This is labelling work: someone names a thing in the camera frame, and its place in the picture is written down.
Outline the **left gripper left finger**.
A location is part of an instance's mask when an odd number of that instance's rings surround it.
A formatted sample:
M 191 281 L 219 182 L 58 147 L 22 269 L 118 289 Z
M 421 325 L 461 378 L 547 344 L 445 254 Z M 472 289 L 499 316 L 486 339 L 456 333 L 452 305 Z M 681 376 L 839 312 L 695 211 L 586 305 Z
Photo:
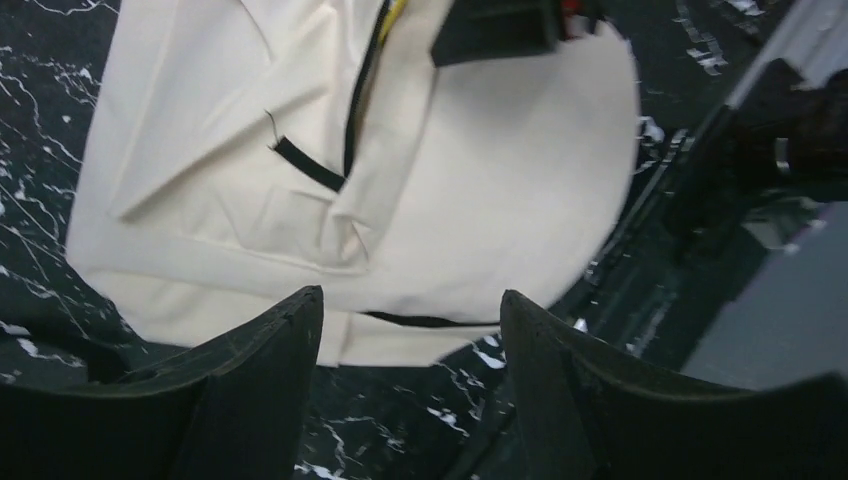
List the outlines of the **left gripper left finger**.
M 131 370 L 114 348 L 32 323 L 22 336 L 82 358 L 88 380 L 3 384 L 5 479 L 288 479 L 324 318 L 307 286 L 253 320 Z

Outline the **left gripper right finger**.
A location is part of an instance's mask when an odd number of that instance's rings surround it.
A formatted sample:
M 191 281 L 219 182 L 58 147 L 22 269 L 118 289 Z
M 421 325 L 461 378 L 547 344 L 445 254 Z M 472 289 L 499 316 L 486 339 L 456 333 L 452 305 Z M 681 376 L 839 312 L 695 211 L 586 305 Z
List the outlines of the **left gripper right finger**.
M 843 479 L 847 382 L 763 391 L 649 364 L 509 290 L 501 332 L 533 479 Z

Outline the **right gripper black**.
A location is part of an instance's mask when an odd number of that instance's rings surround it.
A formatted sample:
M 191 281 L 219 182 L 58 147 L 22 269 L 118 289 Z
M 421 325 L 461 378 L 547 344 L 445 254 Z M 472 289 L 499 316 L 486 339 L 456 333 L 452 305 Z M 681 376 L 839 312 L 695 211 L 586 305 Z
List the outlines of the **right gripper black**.
M 433 41 L 435 66 L 539 56 L 593 34 L 603 20 L 599 1 L 455 1 Z

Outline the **beige student backpack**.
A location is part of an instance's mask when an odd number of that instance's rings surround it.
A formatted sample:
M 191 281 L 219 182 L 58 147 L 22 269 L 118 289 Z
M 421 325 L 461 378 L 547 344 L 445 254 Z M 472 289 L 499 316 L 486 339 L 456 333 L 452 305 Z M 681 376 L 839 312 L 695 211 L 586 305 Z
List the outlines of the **beige student backpack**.
M 457 150 L 426 147 L 447 1 L 125 1 L 66 258 L 142 338 L 194 347 L 308 285 L 318 361 L 427 366 L 551 305 L 567 265 L 462 253 Z

